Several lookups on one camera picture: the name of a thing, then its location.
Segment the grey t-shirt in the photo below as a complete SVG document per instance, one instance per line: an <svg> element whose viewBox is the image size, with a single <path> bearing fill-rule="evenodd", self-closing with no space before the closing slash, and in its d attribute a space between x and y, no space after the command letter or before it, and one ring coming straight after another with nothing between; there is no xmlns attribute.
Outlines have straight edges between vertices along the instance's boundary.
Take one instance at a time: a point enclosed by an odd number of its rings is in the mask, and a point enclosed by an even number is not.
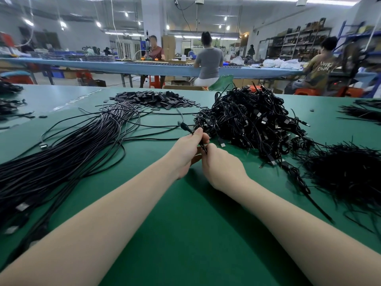
<svg viewBox="0 0 381 286"><path fill-rule="evenodd" d="M224 56L221 49L209 47L197 54L196 62L201 65L199 79L218 77L218 67L223 62Z"/></svg>

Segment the hair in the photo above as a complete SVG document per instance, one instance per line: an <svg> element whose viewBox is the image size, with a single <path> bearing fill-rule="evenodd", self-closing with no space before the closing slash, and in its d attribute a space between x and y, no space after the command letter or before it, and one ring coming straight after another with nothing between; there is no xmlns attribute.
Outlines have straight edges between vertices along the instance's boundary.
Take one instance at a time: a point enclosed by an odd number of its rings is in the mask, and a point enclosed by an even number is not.
<svg viewBox="0 0 381 286"><path fill-rule="evenodd" d="M204 46L209 46L212 43L212 36L209 32L202 32L201 34L201 43Z"/></svg>
<svg viewBox="0 0 381 286"><path fill-rule="evenodd" d="M323 40L320 46L328 51L332 51L336 48L337 42L338 42L338 39L336 36L327 37Z"/></svg>

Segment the hand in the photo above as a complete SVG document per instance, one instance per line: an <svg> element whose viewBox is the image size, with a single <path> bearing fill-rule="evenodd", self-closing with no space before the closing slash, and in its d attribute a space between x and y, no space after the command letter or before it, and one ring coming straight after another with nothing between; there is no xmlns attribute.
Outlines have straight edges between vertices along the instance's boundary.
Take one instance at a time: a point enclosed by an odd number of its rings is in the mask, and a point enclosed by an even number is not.
<svg viewBox="0 0 381 286"><path fill-rule="evenodd" d="M202 128L199 127L192 134L180 138L166 154L167 157L171 159L171 162L174 162L179 168L179 177L184 177L189 170L189 167L198 162L201 159L201 153L203 150L201 147L198 147L199 142L203 144L209 143L208 134L202 131Z"/></svg>
<svg viewBox="0 0 381 286"><path fill-rule="evenodd" d="M202 153L202 170L215 189L226 193L249 178L237 157L212 143L207 145L207 151L208 154Z"/></svg>

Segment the white pants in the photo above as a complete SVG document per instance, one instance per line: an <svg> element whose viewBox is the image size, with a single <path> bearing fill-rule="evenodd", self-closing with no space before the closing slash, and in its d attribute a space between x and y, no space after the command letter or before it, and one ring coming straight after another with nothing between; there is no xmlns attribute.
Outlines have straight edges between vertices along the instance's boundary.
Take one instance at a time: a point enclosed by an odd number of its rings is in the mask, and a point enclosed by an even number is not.
<svg viewBox="0 0 381 286"><path fill-rule="evenodd" d="M215 84L216 81L218 80L218 77L215 77L215 78L209 78L209 79L199 79L197 78L193 85L194 86L211 86L212 84Z"/></svg>

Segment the concrete floor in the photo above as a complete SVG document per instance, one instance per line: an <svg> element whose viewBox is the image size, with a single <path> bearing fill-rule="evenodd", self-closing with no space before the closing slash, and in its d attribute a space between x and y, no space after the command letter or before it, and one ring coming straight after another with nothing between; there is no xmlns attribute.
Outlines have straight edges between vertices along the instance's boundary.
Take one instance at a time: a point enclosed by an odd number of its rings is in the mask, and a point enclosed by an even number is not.
<svg viewBox="0 0 381 286"><path fill-rule="evenodd" d="M104 73L104 74L95 74L95 73L92 73L91 74L93 76L93 79L96 80L96 79L100 79L100 80L104 80L106 82L106 86L116 86L116 87L123 87L122 85L122 81L121 81L121 75L120 74L107 74L107 73ZM43 76L42 73L35 73L34 76L36 77L36 80L37 80L37 83L39 85L50 85L50 81L47 77ZM55 83L55 85L78 85L79 86L79 83L77 81L77 79L66 79L66 78L55 78L53 77L53 81ZM126 87L130 87L130 80L128 78L128 76L124 77L124 81L126 83ZM134 88L138 88L140 86L140 76L139 75L132 75L132 86ZM144 88L149 88L148 87L148 78L145 79L145 83L144 83Z"/></svg>

